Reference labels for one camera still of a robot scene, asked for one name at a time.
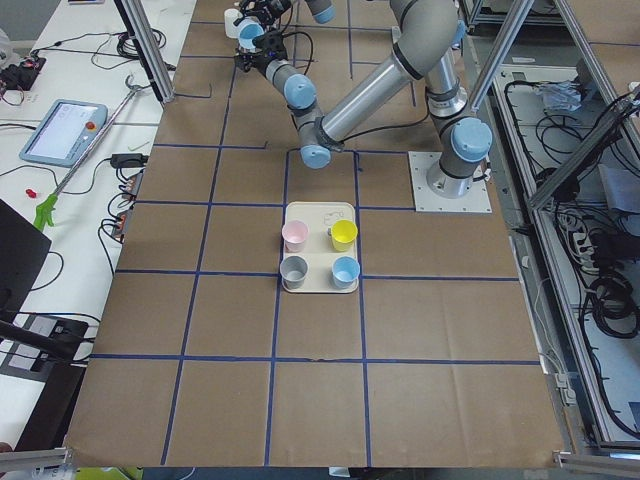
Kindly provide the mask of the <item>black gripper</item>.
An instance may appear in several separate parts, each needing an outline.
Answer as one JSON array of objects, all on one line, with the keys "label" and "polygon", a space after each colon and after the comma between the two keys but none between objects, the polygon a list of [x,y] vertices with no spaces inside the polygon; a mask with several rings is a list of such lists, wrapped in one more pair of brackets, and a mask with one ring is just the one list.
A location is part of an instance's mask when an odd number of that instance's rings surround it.
[{"label": "black gripper", "polygon": [[292,7],[290,0],[241,0],[239,10],[245,17],[254,17],[260,23],[275,23]]},{"label": "black gripper", "polygon": [[272,61],[285,59],[285,45],[283,35],[279,30],[270,30],[251,40],[249,49],[236,49],[234,56],[235,67],[243,72],[249,72],[252,68],[265,73]]}]

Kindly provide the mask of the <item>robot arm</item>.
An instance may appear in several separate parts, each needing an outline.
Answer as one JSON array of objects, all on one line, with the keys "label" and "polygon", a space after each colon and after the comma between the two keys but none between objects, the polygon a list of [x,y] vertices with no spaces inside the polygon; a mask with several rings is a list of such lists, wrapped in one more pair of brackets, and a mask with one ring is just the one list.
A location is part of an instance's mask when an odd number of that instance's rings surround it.
[{"label": "robot arm", "polygon": [[492,146],[490,128],[470,115],[467,93],[454,68],[452,46],[460,21],[451,1],[393,1],[400,31],[389,56],[332,110],[323,112],[317,89],[288,60],[285,33],[276,21],[289,1],[242,1],[234,20],[238,69],[255,69],[284,97],[300,141],[300,155],[310,168],[329,164],[354,129],[413,81],[426,86],[428,112],[442,144],[439,160],[426,174],[428,187],[448,199],[468,193],[474,173]]},{"label": "robot arm", "polygon": [[[242,0],[239,11],[245,17],[254,17],[263,25],[273,25],[293,7],[290,0]],[[316,23],[324,24],[335,16],[331,0],[307,0],[306,5]]]}]

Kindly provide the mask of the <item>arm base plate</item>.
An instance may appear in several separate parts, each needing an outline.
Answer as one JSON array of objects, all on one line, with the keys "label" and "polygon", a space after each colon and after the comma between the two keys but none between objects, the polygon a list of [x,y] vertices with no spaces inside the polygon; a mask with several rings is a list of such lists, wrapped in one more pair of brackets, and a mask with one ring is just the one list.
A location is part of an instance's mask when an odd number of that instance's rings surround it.
[{"label": "arm base plate", "polygon": [[415,210],[436,214],[491,214],[487,182],[477,167],[467,179],[454,179],[440,169],[440,152],[409,151]]}]

